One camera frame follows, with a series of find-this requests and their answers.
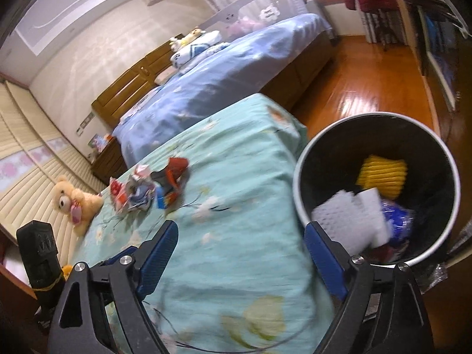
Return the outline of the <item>blue clear plastic bag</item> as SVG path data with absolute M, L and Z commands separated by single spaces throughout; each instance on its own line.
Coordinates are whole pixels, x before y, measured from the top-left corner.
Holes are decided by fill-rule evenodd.
M 414 211 L 406 209 L 387 199 L 381 200 L 382 214 L 390 232 L 389 244 L 391 246 L 400 246 L 406 240 L 409 240 L 413 224 Z

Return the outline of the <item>white foam net sleeve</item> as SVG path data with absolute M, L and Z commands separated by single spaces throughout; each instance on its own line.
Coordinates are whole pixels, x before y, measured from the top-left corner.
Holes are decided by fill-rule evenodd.
M 390 227 L 376 188 L 359 194 L 340 190 L 312 210 L 311 220 L 317 221 L 329 238 L 340 243 L 350 255 L 390 241 Z

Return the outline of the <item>white red paper bag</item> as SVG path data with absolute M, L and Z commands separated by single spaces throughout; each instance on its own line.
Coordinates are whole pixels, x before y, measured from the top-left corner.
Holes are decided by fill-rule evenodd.
M 114 210 L 116 213 L 129 213 L 127 207 L 127 196 L 126 196 L 126 184 L 130 180 L 147 180 L 150 179 L 150 167 L 148 165 L 136 165 L 133 172 L 129 175 L 127 181 L 122 183 L 115 178 L 110 178 L 110 197 L 114 205 Z

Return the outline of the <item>blue white wrapper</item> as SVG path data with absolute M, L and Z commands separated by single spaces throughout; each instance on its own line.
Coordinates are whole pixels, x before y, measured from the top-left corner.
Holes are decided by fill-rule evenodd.
M 130 180 L 126 184 L 127 207 L 129 211 L 147 211 L 154 197 L 155 185 L 147 180 Z

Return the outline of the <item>yellow foam net sleeve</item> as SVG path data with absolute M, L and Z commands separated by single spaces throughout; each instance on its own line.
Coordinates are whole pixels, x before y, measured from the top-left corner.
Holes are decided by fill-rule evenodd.
M 401 194 L 406 179 L 405 161 L 370 155 L 362 163 L 356 185 L 362 189 L 376 189 L 381 196 L 394 201 Z

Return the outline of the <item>dark red snack wrapper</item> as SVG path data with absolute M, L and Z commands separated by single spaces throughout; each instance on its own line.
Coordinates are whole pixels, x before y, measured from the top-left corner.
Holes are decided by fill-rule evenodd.
M 169 158 L 167 165 L 159 171 L 152 171 L 150 178 L 157 184 L 155 198 L 159 209 L 168 209 L 182 192 L 182 177 L 189 168 L 186 158 Z

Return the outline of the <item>black trash bin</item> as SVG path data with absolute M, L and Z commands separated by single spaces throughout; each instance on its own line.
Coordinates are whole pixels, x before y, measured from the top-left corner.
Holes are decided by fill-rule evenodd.
M 451 152 L 435 132 L 405 115 L 371 112 L 327 126 L 302 150 L 292 182 L 301 224 L 336 193 L 368 189 L 412 211 L 403 256 L 408 265 L 443 251 L 458 215 L 461 183 Z

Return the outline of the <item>beige teddy bear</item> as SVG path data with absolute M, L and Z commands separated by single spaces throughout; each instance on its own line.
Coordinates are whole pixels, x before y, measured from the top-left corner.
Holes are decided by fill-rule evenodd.
M 57 179 L 51 196 L 54 208 L 67 215 L 77 237 L 84 237 L 90 228 L 91 221 L 104 204 L 102 196 L 89 194 L 76 188 L 64 175 Z

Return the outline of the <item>silver foil bag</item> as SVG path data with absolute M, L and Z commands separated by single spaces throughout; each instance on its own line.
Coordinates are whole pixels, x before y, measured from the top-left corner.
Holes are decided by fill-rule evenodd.
M 461 229 L 450 248 L 441 247 L 441 251 L 426 260 L 415 274 L 421 294 L 448 279 L 448 270 L 471 255 L 471 221 Z

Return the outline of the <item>wooden nightstand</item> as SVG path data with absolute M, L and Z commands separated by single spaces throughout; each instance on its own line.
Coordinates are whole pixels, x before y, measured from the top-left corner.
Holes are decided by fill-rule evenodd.
M 91 172 L 106 186 L 110 178 L 119 178 L 128 168 L 123 159 L 121 147 L 115 137 L 111 138 L 104 150 L 91 164 Z

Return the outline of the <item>teal floral tablecloth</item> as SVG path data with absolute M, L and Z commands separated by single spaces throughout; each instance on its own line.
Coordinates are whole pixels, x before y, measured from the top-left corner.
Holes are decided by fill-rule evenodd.
M 189 161 L 168 209 L 120 215 L 106 201 L 73 258 L 95 265 L 151 239 L 166 220 L 178 243 L 144 300 L 171 353 L 312 353 L 334 315 L 294 210 L 306 128 L 260 94 L 207 117 L 144 163 Z

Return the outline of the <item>wooden headboard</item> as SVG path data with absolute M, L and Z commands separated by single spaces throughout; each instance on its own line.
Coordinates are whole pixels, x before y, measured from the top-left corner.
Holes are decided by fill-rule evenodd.
M 167 41 L 132 65 L 92 102 L 96 115 L 114 129 L 126 112 L 158 86 L 155 80 L 171 66 L 172 54 Z

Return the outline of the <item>beige pillow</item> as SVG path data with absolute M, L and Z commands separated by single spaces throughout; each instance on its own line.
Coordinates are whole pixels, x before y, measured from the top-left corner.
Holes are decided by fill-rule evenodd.
M 156 76 L 156 78 L 154 79 L 154 83 L 157 86 L 165 85 L 177 73 L 178 73 L 178 69 L 170 65 Z

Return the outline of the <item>yellow plush dog toy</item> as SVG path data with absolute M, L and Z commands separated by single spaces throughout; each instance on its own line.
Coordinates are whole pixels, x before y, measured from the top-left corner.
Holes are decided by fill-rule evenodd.
M 193 30 L 190 31 L 189 34 L 183 36 L 183 37 L 172 37 L 169 42 L 170 42 L 170 47 L 171 50 L 176 53 L 178 50 L 181 48 L 189 45 L 192 43 L 194 40 L 197 38 L 201 37 L 202 35 L 205 34 L 205 31 L 195 27 Z

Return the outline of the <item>folded blue white quilt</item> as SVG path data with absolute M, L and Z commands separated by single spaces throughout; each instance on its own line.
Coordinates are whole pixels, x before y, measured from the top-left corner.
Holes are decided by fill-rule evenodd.
M 222 40 L 219 30 L 206 31 L 204 35 L 176 53 L 172 51 L 171 65 L 180 71 L 184 71 L 191 66 L 195 66 L 202 59 L 224 50 L 229 45 L 229 42 Z

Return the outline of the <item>blue floral bed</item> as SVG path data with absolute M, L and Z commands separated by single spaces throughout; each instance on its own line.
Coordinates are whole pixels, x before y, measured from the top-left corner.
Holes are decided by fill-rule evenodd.
M 330 28 L 317 14 L 282 20 L 222 43 L 215 54 L 152 89 L 113 131 L 126 166 L 202 119 L 259 92 Z

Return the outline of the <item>black tv cabinet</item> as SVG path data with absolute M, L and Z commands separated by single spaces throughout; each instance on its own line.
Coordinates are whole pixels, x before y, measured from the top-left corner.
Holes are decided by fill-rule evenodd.
M 420 71 L 435 127 L 451 151 L 461 182 L 454 232 L 471 219 L 471 36 L 442 0 L 402 0 L 414 27 Z

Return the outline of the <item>grey bed guard rail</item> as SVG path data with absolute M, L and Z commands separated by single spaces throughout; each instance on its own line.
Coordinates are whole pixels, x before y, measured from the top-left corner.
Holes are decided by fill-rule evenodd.
M 206 32 L 218 30 L 224 42 L 269 27 L 282 20 L 307 14 L 303 0 L 237 0 L 199 25 Z

